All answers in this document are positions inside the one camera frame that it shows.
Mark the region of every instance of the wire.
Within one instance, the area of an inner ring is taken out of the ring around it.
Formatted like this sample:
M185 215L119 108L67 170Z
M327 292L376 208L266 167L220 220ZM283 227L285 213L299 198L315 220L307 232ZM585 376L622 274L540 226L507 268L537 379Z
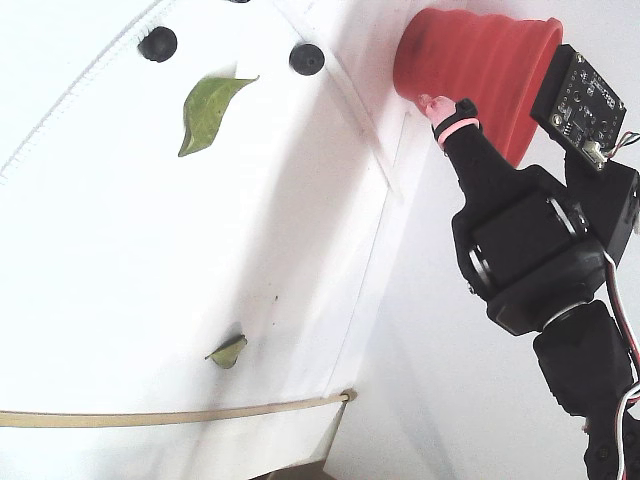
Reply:
M616 153L618 153L618 150L620 150L622 147L628 147L629 145L633 145L639 140L640 140L640 133L627 131L622 135L622 137L620 137L620 141L616 144L616 146L613 147L608 152L605 152L604 155L607 158L613 158L616 156Z
M638 376L640 375L640 345L638 344L638 339L629 324L629 320L627 319L627 315L624 311L624 306L622 305L622 300L620 299L618 283L616 280L616 263L607 252L604 253L604 258L608 263L606 269L606 283L607 292L609 293L609 301L613 308L613 315L616 319L616 323L618 324L618 328L620 329L620 333L622 333L622 336L627 341L627 344L631 349L631 359L633 360L633 364L636 369L636 376Z
M618 476L616 480L624 480L625 467L624 467L624 444L622 442L622 419L624 412L627 409L627 403L634 395L640 392L640 382L634 383L629 390L622 396L620 403L618 403L618 410L616 411L615 418L615 434L616 434L616 448L618 449Z
M618 475L616 480L625 480L626 472L624 465L624 444L622 441L622 419L624 412L627 409L628 404L635 403L640 399L640 348L638 346L638 340L629 324L627 315L622 305L622 299L618 291L618 284L616 280L616 263L613 258L605 252L604 258L607 261L606 283L607 292L609 294L609 301L611 302L611 308L613 309L613 316L615 317L618 329L630 349L631 359L633 361L636 371L636 383L634 383L622 396L620 403L618 403L618 409L615 416L615 436L616 436L616 448L618 449Z
M213 422L234 418L254 417L272 413L292 412L321 407L333 403L349 403L357 393L348 389L339 395L326 398L310 398L284 403L269 403L251 407L227 408L191 412L161 413L44 413L0 411L1 427L20 428L106 428L147 427L151 425L178 425L185 423Z

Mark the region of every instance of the dried leaf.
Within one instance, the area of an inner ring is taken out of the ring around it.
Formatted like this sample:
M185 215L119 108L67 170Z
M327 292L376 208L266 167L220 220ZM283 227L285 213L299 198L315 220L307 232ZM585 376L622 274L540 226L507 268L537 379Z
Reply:
M216 364L222 368L231 368L238 361L238 355L242 349L247 345L247 337L244 335L238 335L232 338L228 342L225 342L211 355L207 355L205 360L213 360Z
M258 78L205 77L196 83L184 102L185 134L178 156L184 157L210 146L233 96Z

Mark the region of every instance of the robotic arm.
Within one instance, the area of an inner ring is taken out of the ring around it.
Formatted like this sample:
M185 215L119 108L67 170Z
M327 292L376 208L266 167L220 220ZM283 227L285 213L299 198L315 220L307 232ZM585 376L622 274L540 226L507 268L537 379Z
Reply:
M452 221L462 275L495 323L540 332L533 346L551 393L587 419L589 478L632 480L640 421L626 410L640 399L640 351L615 269L638 218L639 174L610 160L625 110L589 68L558 47L532 110L565 148L566 186L537 165L514 169L482 134L471 100L420 102L466 198ZM613 317L594 301L605 282Z

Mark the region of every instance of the red wire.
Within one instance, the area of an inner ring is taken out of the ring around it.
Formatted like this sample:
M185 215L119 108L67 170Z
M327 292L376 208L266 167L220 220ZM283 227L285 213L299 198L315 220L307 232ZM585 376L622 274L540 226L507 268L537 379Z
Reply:
M618 153L618 150L620 150L620 147L622 146L622 141L624 140L624 137L626 137L627 135L633 133L632 131L626 131L624 132L624 134L620 137L620 141L618 142L618 144L615 146L615 148L613 149L613 152L611 152L611 155L609 155L609 158L613 158L616 156L616 153Z
M608 263L607 269L608 269L610 280L607 282L607 289L609 290L611 306L615 311L616 318L624 318L625 315L623 312L622 305L620 305L620 296L618 294L618 287L616 285L616 280L615 280L615 274L616 274L615 268L616 268L615 264ZM638 346L638 344L634 341L634 336L631 332L631 327L627 321L620 322L618 327L620 328L620 330L622 330L621 333L623 337L627 340L627 343L631 350L633 364L636 368L636 375L638 375L638 377L640 378L640 371L638 371L640 366L640 346ZM629 403L636 403L638 400L640 400L640 394L630 398Z

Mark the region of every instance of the black rubber knob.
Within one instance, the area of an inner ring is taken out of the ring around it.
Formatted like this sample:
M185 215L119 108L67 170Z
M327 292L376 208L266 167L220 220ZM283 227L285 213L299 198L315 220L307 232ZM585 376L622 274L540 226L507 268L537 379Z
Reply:
M138 45L144 58L162 63L169 60L178 48L178 37L167 27L156 27Z
M296 45L289 55L289 65L300 75L315 75L324 67L324 53L311 43Z

